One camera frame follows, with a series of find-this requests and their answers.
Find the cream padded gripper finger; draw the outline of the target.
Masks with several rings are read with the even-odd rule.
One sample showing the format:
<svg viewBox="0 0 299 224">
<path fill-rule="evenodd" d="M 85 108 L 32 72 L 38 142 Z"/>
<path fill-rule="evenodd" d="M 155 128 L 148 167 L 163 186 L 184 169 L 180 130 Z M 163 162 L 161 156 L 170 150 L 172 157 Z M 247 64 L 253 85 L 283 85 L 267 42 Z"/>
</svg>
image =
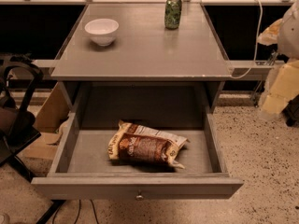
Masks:
<svg viewBox="0 0 299 224">
<path fill-rule="evenodd" d="M 265 81 L 259 101 L 261 119 L 275 119 L 299 95 L 299 61 L 276 64 Z"/>
</svg>

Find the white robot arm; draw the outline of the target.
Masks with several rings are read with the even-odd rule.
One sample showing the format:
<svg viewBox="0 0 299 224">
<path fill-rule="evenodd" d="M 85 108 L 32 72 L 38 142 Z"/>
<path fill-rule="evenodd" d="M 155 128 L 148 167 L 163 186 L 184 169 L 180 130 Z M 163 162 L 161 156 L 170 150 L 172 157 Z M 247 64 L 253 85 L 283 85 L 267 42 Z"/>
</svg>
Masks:
<svg viewBox="0 0 299 224">
<path fill-rule="evenodd" d="M 278 54 L 289 60 L 269 73 L 259 107 L 262 119 L 273 119 L 299 95 L 299 0 L 282 19 L 273 22 L 259 36 L 262 45 L 278 45 Z"/>
</svg>

